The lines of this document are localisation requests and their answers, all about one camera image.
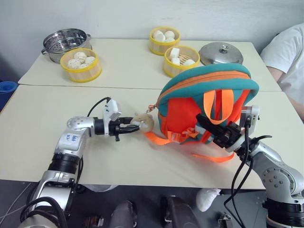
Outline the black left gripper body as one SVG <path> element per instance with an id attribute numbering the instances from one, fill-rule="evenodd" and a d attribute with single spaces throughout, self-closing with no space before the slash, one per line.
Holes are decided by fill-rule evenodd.
<path id="1" fill-rule="evenodd" d="M 111 121 L 110 119 L 105 119 L 104 135 L 106 135 L 107 133 L 108 136 L 114 136 L 115 141 L 119 142 L 120 141 L 119 135 L 126 133 L 126 128 L 120 126 L 121 124 L 125 124 L 125 120 L 126 120 L 125 117 L 119 117 L 115 121 Z"/>

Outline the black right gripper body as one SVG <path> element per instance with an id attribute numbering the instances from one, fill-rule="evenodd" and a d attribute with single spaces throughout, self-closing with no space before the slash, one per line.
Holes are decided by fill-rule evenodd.
<path id="1" fill-rule="evenodd" d="M 241 137 L 241 127 L 234 122 L 229 122 L 225 127 L 215 126 L 213 135 L 213 142 L 217 146 L 220 148 L 228 148 Z"/>

